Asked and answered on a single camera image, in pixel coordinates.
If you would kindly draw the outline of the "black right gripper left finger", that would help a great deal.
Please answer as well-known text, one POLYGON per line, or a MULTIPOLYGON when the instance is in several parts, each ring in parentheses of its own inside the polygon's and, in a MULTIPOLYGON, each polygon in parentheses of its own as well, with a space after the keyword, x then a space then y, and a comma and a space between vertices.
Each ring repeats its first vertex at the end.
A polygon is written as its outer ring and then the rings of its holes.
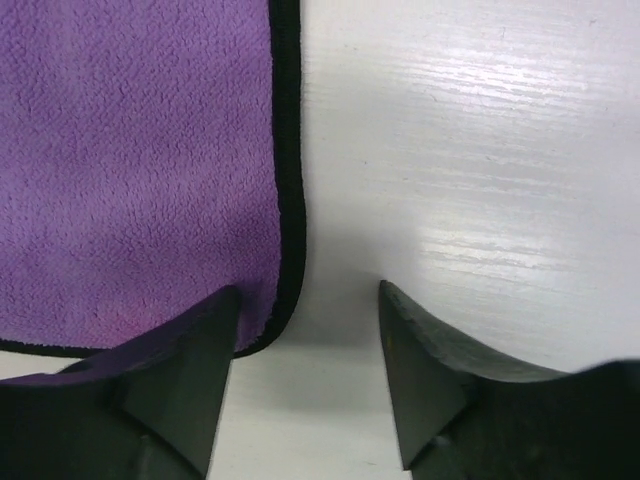
POLYGON ((206 478, 239 314, 227 286, 57 373, 2 380, 2 478, 206 478))

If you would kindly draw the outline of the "purple and grey towel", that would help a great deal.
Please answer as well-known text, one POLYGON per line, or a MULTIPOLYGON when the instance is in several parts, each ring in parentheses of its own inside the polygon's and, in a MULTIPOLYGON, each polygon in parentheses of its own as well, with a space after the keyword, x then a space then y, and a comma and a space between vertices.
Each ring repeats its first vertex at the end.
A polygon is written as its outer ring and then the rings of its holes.
POLYGON ((236 353, 305 270, 297 1, 1 5, 1 347, 86 357, 226 285, 236 353))

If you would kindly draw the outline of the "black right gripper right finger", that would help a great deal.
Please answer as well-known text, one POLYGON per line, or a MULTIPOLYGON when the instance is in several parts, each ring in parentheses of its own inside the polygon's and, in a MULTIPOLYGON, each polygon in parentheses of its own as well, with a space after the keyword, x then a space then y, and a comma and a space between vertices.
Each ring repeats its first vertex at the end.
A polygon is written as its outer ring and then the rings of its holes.
POLYGON ((497 351, 378 289, 401 463, 415 479, 635 479, 639 363, 575 373, 497 351))

